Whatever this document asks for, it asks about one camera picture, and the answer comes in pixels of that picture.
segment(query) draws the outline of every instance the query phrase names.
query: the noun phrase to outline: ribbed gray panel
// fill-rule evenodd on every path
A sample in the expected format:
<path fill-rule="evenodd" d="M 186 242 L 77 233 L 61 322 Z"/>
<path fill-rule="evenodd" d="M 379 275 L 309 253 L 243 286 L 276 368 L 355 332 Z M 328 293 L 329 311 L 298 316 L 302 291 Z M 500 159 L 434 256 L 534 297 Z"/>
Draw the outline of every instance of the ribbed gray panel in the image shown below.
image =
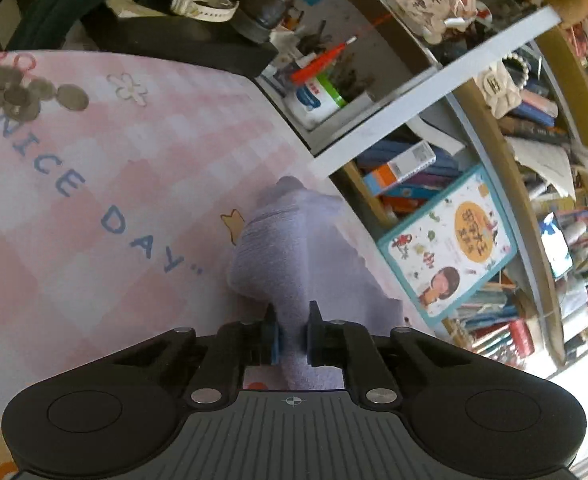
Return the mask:
<path fill-rule="evenodd" d="M 298 398 L 292 405 L 287 399 Z M 24 473 L 20 480 L 42 480 Z M 574 480 L 567 471 L 541 480 Z M 397 416 L 354 405 L 347 392 L 242 391 L 196 413 L 145 465 L 110 480 L 475 480 L 413 441 Z"/>

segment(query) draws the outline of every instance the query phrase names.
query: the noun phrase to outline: silver screw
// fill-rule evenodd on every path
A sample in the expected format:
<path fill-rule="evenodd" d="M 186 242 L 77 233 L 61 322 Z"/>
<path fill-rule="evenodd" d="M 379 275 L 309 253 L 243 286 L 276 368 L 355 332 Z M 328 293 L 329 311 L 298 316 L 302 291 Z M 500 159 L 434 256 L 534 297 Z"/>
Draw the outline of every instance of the silver screw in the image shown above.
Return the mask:
<path fill-rule="evenodd" d="M 369 402 L 373 402 L 374 404 L 389 404 L 396 400 L 396 392 L 387 388 L 374 388 L 368 391 L 365 396 Z"/>
<path fill-rule="evenodd" d="M 222 397 L 221 392 L 214 388 L 200 388 L 192 392 L 192 400 L 199 404 L 212 404 Z"/>

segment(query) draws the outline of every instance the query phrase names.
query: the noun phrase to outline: white strap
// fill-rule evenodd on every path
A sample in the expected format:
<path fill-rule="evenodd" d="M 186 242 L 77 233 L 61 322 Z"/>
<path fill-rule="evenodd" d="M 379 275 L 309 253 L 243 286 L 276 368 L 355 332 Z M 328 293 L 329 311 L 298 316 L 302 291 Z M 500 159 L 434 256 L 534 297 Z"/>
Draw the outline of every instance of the white strap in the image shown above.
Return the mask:
<path fill-rule="evenodd" d="M 202 22 L 227 22 L 237 8 L 229 0 L 172 0 L 171 6 L 173 13 Z"/>

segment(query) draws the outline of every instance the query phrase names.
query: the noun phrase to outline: lavender cloth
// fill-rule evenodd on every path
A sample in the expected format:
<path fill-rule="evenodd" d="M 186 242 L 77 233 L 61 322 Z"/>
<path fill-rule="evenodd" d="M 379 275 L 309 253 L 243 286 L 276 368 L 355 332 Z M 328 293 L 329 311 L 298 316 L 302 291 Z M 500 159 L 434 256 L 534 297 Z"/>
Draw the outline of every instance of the lavender cloth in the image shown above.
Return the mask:
<path fill-rule="evenodd" d="M 325 320 L 343 319 L 389 335 L 404 324 L 402 305 L 391 300 L 343 238 L 333 219 L 342 199 L 308 190 L 284 177 L 267 190 L 247 221 L 228 272 L 229 286 L 244 296 L 274 305 L 282 329 L 281 367 L 289 388 L 343 386 L 337 368 L 307 364 L 304 330 L 309 301 Z"/>

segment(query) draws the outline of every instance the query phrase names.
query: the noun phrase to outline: pink checkered tablecloth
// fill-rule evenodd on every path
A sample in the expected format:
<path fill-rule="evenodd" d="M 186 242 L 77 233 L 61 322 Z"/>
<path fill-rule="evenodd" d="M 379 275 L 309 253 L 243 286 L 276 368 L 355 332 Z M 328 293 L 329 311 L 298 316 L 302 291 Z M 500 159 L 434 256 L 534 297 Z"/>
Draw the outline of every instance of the pink checkered tablecloth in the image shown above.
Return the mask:
<path fill-rule="evenodd" d="M 284 174 L 337 191 L 250 80 L 95 52 L 0 63 L 90 97 L 82 112 L 44 102 L 31 123 L 0 113 L 0 416 L 24 387 L 175 326 L 261 315 L 226 287 L 230 226 Z M 338 227 L 409 306 L 349 208 Z"/>

